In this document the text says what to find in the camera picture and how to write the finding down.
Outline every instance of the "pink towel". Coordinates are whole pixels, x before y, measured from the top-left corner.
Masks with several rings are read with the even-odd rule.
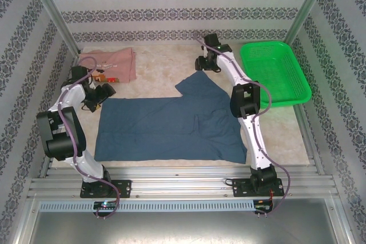
[[[97,69],[93,73],[96,81],[129,83],[136,79],[135,55],[132,48],[126,48],[115,53],[91,51],[80,54],[79,58],[94,57],[97,60]],[[80,65],[91,69],[94,61],[86,59]]]

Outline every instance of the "patterned wallpaper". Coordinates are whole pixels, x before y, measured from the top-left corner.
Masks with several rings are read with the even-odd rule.
[[[356,243],[366,242],[366,0],[317,0],[292,47],[312,88],[305,111]]]
[[[28,177],[43,162],[35,116],[47,110],[73,56],[40,0],[0,0],[0,243],[9,238]]]
[[[80,48],[284,39],[304,0],[54,0]]]

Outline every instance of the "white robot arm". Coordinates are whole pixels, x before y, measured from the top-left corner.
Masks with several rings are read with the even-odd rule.
[[[204,56],[196,59],[196,70],[213,70],[216,73],[224,71],[229,78],[233,91],[230,100],[232,114],[244,129],[248,150],[252,156],[250,183],[247,179],[233,179],[233,187],[241,191],[234,191],[238,196],[250,196],[260,194],[283,195],[281,179],[273,162],[267,154],[259,124],[260,114],[260,87],[261,84],[251,80],[241,69],[235,60],[229,45],[219,43],[216,34],[204,37],[202,44]]]
[[[76,169],[81,170],[83,179],[83,189],[81,196],[85,193],[95,194],[99,197],[108,197],[113,192],[111,187],[101,184],[97,179],[111,182],[108,171],[94,160],[86,148],[86,138],[81,124],[77,118],[77,110],[80,104],[84,103],[90,111],[95,111],[100,104],[115,91],[109,84],[94,86],[92,79],[86,79],[80,84],[72,86],[74,82],[87,75],[87,68],[76,66],[71,69],[71,78],[62,86],[61,95],[68,90],[64,98],[60,97],[56,103],[48,110],[37,115],[37,124],[42,139],[45,154],[58,161],[64,161]],[[65,130],[58,106],[69,125],[72,135],[77,145],[77,157],[74,160],[74,148],[69,133]]]
[[[224,73],[228,76],[231,84],[233,87],[237,85],[246,85],[249,84],[249,82],[243,80],[250,79],[241,69],[241,67],[238,65],[238,63],[235,60],[234,54],[227,51],[224,52],[224,54],[231,59],[231,61],[227,60],[226,57],[219,55],[217,57],[217,66],[224,71]],[[260,125],[259,125],[259,117],[256,117],[254,120],[254,127],[256,128],[256,134],[258,137],[258,140],[260,142],[262,150],[258,147],[258,144],[254,138],[254,128],[253,128],[253,117],[255,114],[251,114],[246,116],[246,118],[239,117],[238,121],[242,128],[244,129],[244,133],[246,136],[246,141],[248,143],[248,150],[252,153],[252,162],[251,167],[252,169],[257,170],[258,168],[264,169],[269,167],[271,162],[264,157],[263,152],[266,153]]]

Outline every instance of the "blue cloth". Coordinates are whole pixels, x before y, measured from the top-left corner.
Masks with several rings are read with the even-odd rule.
[[[230,112],[227,93],[201,71],[176,89],[182,97],[107,99],[102,104],[95,159],[245,163],[240,124]]]

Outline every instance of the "green plastic tray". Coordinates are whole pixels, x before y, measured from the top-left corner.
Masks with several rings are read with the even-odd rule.
[[[310,100],[311,89],[291,48],[280,41],[248,43],[240,50],[245,73],[266,86],[272,106],[287,106]],[[261,107],[268,106],[261,89]]]

